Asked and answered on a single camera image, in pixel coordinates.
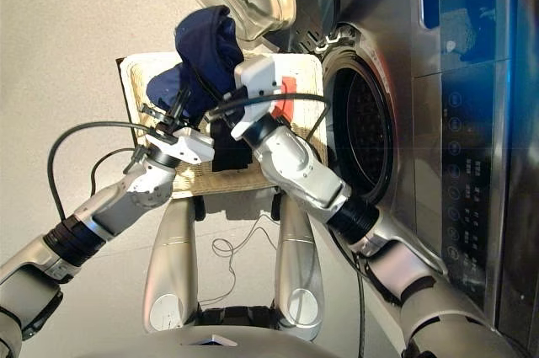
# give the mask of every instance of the front-loading washing machine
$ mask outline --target front-loading washing machine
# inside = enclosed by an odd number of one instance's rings
[[[515,273],[523,259],[533,266],[537,252],[522,250],[536,236],[516,247],[505,228],[517,238],[539,215],[506,219],[515,194],[536,188],[519,184],[521,169],[539,182],[533,152],[512,145],[537,142],[519,119],[530,114],[519,98],[539,103],[537,0],[198,1],[226,4],[240,40],[321,59],[330,167],[440,255],[493,325],[535,350],[539,275]]]

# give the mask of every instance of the black wire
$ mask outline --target black wire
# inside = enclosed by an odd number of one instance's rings
[[[360,261],[357,254],[354,254],[354,260],[355,267],[359,270]],[[357,273],[357,286],[360,292],[360,345],[357,356],[363,358],[365,354],[365,292],[363,290],[363,277],[359,273]]]
[[[223,293],[222,295],[220,295],[218,297],[211,297],[211,298],[203,299],[202,301],[199,301],[199,304],[201,306],[209,306],[209,305],[213,305],[215,303],[221,302],[223,299],[228,297],[234,291],[234,288],[236,287],[236,279],[237,279],[236,271],[234,270],[234,268],[232,266],[232,262],[234,260],[234,255],[236,255],[239,250],[241,250],[245,245],[247,245],[247,243],[249,242],[251,237],[258,230],[260,230],[266,236],[266,238],[268,239],[269,244],[271,245],[271,247],[274,250],[277,250],[277,246],[271,241],[271,237],[268,234],[268,232],[263,227],[259,226],[260,221],[263,218],[268,218],[272,223],[274,223],[276,225],[279,224],[279,223],[275,222],[273,219],[271,219],[269,216],[263,214],[263,215],[260,215],[259,218],[256,220],[256,222],[251,226],[251,230],[249,230],[247,236],[245,236],[245,238],[239,243],[239,245],[233,246],[232,243],[230,243],[225,238],[214,238],[213,239],[213,241],[211,242],[211,251],[213,252],[213,254],[215,254],[217,257],[222,257],[224,259],[228,258],[228,272],[230,272],[230,274],[232,275],[232,285],[230,286],[228,291],[226,291],[225,293]],[[221,247],[217,246],[218,242],[222,242],[222,243],[226,244],[227,248],[221,248]]]
[[[310,101],[318,101],[324,103],[324,109],[322,114],[318,117],[314,126],[307,134],[306,140],[309,141],[314,134],[314,131],[322,123],[325,116],[328,114],[331,107],[331,101],[324,98],[322,95],[309,94],[309,93],[283,93],[283,94],[270,94],[261,95],[260,97],[253,97],[251,99],[237,99],[224,104],[217,105],[213,110],[208,111],[210,117],[218,117],[225,114],[228,111],[236,110],[238,108],[247,107],[249,105],[255,105],[260,103],[268,103],[270,101],[278,101],[280,99],[304,99]]]
[[[360,293],[360,343],[358,347],[358,357],[363,358],[363,354],[365,353],[365,293],[363,289],[363,280],[369,280],[369,278],[360,269],[359,256],[354,254],[354,260],[352,260],[346,251],[344,251],[343,246],[335,234],[331,230],[329,231],[329,234],[339,249],[339,252],[343,255],[344,259],[346,259],[350,267],[352,267],[357,274],[357,286]]]
[[[112,152],[109,152],[105,154],[100,160],[98,160],[92,167],[92,172],[90,173],[90,184],[92,186],[90,190],[90,196],[95,194],[96,184],[95,184],[95,172],[97,171],[98,167],[101,165],[102,162],[104,162],[107,158],[114,156],[117,153],[121,152],[134,152],[134,147],[122,147],[121,149],[113,150]]]
[[[54,200],[54,203],[56,205],[56,209],[58,210],[58,215],[60,216],[60,220],[66,219],[66,214],[64,213],[64,208],[61,204],[60,196],[58,195],[58,189],[56,188],[56,181],[54,180],[54,157],[56,155],[56,151],[58,150],[58,147],[73,133],[82,131],[83,129],[88,128],[97,128],[101,126],[116,126],[120,128],[135,128],[140,129],[141,131],[149,132],[150,128],[144,125],[140,124],[133,124],[131,122],[119,122],[116,120],[100,120],[96,122],[87,122],[85,124],[74,126],[71,129],[68,129],[64,133],[62,133],[58,139],[53,143],[50,151],[49,151],[49,157],[47,159],[47,178],[49,180],[49,188],[51,189],[52,199]]]

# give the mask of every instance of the dark blue garment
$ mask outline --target dark blue garment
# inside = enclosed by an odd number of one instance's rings
[[[197,117],[213,108],[216,101],[200,86],[195,71],[221,94],[235,89],[234,67],[243,61],[243,54],[236,42],[234,20],[227,17],[229,12],[226,6],[202,8],[179,23],[176,51],[183,62],[148,83],[147,96],[156,106],[168,110],[181,81],[191,89],[186,116]]]

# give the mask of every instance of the woven mat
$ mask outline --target woven mat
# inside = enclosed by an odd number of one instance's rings
[[[245,53],[246,58],[254,56]],[[280,62],[278,73],[281,76],[296,78],[296,91],[298,93],[312,93],[323,95],[322,68],[314,56],[289,56],[287,61]],[[157,120],[149,115],[139,112],[142,104],[152,106],[146,96],[146,86],[152,77],[181,62],[176,52],[141,53],[126,57],[120,64],[120,75],[125,90],[127,109],[131,120],[146,126],[155,126]],[[295,65],[294,70],[287,70],[287,65]],[[315,101],[296,101],[294,116],[291,122],[292,130],[305,137],[323,112],[323,104]],[[206,123],[203,121],[200,131],[206,133]],[[147,144],[143,132],[136,132],[136,140],[140,144]],[[320,124],[311,143],[320,154],[322,162],[327,164],[328,154],[326,148],[326,128]],[[253,162],[245,169],[211,171],[211,162],[191,165],[181,163],[177,168],[177,175],[173,182],[173,198],[185,198],[194,195],[220,194],[240,190],[257,190],[268,188],[272,184],[265,179],[260,170],[259,163]]]

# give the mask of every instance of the floor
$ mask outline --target floor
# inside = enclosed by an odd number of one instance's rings
[[[126,120],[115,59],[144,51],[173,50],[173,27],[197,8],[194,0],[1,0],[0,17],[0,262],[58,222],[45,162],[52,142],[67,128],[91,120]],[[55,163],[67,213],[88,198],[89,171],[105,153],[130,146],[118,128],[79,133],[61,147]],[[98,173],[98,187],[121,176],[126,154]],[[239,243],[253,217],[270,206],[270,194],[206,200],[209,214],[197,223],[199,299],[219,296],[232,283],[227,260],[211,252],[217,237]],[[120,336],[143,334],[141,300],[163,207],[146,216],[84,265],[63,286],[64,301],[21,356],[71,357]],[[276,240],[278,227],[262,220]],[[326,319],[317,343],[342,357],[357,356],[357,281],[334,246],[319,239]],[[237,286],[223,305],[269,305],[275,252],[260,233],[235,258]],[[387,342],[370,325],[366,356]]]

